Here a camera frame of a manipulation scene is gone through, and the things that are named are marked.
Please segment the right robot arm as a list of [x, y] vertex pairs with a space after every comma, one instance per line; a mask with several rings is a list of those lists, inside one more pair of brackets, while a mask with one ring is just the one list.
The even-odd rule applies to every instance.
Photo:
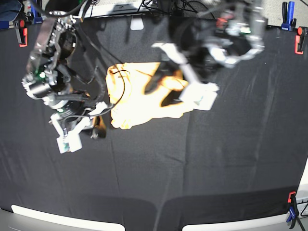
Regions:
[[[22, 85], [27, 95], [55, 111], [51, 123], [65, 136], [81, 126], [97, 140], [106, 136], [103, 115], [113, 105], [99, 109], [105, 95], [105, 80], [99, 73], [102, 63], [93, 64], [83, 44], [80, 24], [92, 2], [81, 0], [69, 11], [43, 10], [37, 3], [34, 7], [46, 16], [30, 53]], [[90, 77], [83, 77], [68, 66], [68, 59], [80, 45]]]

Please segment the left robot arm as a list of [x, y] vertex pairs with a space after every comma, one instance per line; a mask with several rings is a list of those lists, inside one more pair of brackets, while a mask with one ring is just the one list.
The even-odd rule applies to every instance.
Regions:
[[208, 111], [218, 95], [218, 86], [208, 75], [221, 68], [233, 68], [264, 50], [267, 25], [260, 0], [228, 0], [193, 17], [169, 21], [170, 42], [156, 42], [162, 61], [144, 92], [154, 92], [158, 83], [175, 70], [183, 73], [187, 85], [178, 100], [194, 109]]

